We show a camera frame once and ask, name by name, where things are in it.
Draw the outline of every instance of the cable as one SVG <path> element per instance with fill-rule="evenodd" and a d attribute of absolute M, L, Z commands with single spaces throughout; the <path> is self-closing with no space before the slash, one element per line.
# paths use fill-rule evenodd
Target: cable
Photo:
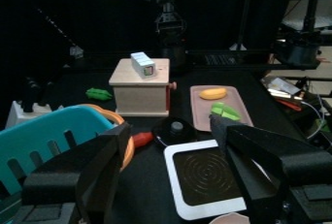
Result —
<path fill-rule="evenodd" d="M 313 109 L 313 111 L 316 112 L 316 115 L 319 117 L 319 120 L 320 120 L 320 125 L 319 125 L 316 131 L 308 136 L 308 139 L 310 139 L 316 135 L 316 133 L 320 131 L 320 129 L 321 129 L 323 125 L 324 125 L 325 116 L 324 116 L 324 114 L 320 116 L 317 109 L 309 103 L 301 102 L 301 104 L 309 106 Z"/>
<path fill-rule="evenodd" d="M 284 17 L 286 17 L 292 12 L 293 10 L 296 9 L 297 5 L 300 4 L 301 0 L 297 1 L 297 3 L 293 5 L 293 7 L 290 8 L 290 10 L 285 13 Z"/>

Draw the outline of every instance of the blue basket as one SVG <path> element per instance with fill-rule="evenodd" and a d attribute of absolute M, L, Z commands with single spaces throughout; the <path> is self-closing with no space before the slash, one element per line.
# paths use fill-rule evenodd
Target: blue basket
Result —
<path fill-rule="evenodd" d="M 68 107 L 0 132 L 0 223 L 21 205 L 21 184 L 28 174 L 53 156 L 112 128 L 90 107 Z"/>

